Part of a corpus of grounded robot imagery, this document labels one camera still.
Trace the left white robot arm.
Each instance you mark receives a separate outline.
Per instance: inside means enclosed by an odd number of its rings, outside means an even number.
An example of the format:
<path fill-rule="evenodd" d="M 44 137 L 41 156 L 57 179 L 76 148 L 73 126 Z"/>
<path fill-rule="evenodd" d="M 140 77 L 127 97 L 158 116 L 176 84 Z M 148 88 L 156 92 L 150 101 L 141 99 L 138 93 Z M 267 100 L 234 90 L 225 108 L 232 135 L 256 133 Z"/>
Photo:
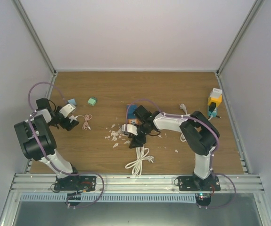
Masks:
<path fill-rule="evenodd" d="M 58 179 L 65 179 L 65 185 L 77 190 L 82 179 L 78 171 L 57 151 L 56 140 L 50 127 L 71 131 L 79 124 L 72 115 L 76 106 L 66 102 L 64 106 L 51 106 L 53 102 L 47 98 L 36 100 L 37 109 L 25 121 L 14 125 L 22 153 L 29 160 L 39 161 L 54 171 Z"/>

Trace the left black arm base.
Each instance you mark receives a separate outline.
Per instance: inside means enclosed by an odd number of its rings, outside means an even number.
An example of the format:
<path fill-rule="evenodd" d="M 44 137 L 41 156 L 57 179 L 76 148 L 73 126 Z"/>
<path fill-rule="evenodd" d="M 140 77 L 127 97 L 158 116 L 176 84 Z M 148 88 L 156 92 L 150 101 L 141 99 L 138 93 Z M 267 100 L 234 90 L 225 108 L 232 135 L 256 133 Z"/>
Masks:
<path fill-rule="evenodd" d="M 96 176 L 67 176 L 56 178 L 55 183 L 50 186 L 52 192 L 90 192 L 95 190 Z"/>

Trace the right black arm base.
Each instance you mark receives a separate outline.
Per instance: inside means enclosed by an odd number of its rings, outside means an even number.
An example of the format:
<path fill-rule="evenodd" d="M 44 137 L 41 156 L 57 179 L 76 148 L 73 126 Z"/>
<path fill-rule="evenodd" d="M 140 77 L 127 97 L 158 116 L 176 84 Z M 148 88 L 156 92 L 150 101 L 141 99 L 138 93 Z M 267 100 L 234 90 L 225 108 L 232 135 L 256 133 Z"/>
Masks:
<path fill-rule="evenodd" d="M 211 174 L 206 179 L 201 179 L 195 174 L 191 176 L 178 176 L 174 182 L 180 191 L 220 191 L 221 186 L 217 176 Z"/>

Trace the green charger plug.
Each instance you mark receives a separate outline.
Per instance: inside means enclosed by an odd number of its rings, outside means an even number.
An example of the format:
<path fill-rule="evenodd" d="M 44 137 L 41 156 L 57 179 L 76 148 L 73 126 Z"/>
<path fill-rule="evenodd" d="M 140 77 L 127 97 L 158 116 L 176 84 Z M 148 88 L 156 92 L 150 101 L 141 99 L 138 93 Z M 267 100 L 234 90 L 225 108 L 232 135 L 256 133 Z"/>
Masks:
<path fill-rule="evenodd" d="M 87 103 L 91 106 L 94 106 L 97 103 L 97 98 L 96 97 L 90 97 L 87 101 Z"/>

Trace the orange power socket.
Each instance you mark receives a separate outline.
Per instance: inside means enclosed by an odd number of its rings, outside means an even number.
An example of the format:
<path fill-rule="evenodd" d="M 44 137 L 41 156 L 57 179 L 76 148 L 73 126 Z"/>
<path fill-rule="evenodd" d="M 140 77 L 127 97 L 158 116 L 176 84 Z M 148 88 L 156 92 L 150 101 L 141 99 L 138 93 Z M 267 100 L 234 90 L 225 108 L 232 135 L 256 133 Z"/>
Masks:
<path fill-rule="evenodd" d="M 127 119 L 128 124 L 132 124 L 132 125 L 139 125 L 139 120 L 137 118 L 128 118 Z"/>

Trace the blue power socket cube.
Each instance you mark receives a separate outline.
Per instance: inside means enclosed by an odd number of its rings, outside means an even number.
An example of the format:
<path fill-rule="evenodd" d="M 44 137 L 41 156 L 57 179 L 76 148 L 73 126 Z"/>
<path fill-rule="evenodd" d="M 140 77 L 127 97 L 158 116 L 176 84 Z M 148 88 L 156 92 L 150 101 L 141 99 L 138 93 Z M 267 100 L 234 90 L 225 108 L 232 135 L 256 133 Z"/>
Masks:
<path fill-rule="evenodd" d="M 134 111 L 138 108 L 136 104 L 127 105 L 127 119 L 136 119 L 137 117 L 134 115 Z"/>

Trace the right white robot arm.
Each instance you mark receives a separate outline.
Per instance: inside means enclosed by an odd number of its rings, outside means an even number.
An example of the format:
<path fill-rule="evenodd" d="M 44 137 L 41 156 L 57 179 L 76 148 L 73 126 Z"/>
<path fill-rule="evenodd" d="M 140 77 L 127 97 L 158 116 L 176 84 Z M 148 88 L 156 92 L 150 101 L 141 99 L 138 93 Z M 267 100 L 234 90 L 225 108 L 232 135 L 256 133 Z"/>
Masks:
<path fill-rule="evenodd" d="M 192 114 L 169 114 L 162 111 L 151 113 L 140 105 L 133 114 L 140 121 L 140 125 L 133 125 L 128 121 L 122 126 L 124 133 L 131 138 L 129 148 L 143 147 L 146 136 L 152 131 L 170 130 L 181 133 L 190 149 L 195 153 L 195 167 L 193 171 L 193 185 L 203 191 L 210 185 L 213 176 L 214 152 L 219 146 L 219 132 L 210 121 L 200 112 Z"/>

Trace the light blue charger plug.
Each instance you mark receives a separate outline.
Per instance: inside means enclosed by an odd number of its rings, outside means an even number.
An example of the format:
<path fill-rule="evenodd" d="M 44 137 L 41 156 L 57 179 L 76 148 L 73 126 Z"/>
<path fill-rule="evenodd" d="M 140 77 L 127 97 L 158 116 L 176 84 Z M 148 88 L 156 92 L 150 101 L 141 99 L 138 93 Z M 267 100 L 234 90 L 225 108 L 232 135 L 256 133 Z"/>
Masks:
<path fill-rule="evenodd" d="M 76 100 L 74 98 L 69 99 L 68 103 L 71 104 L 71 105 L 77 106 Z"/>

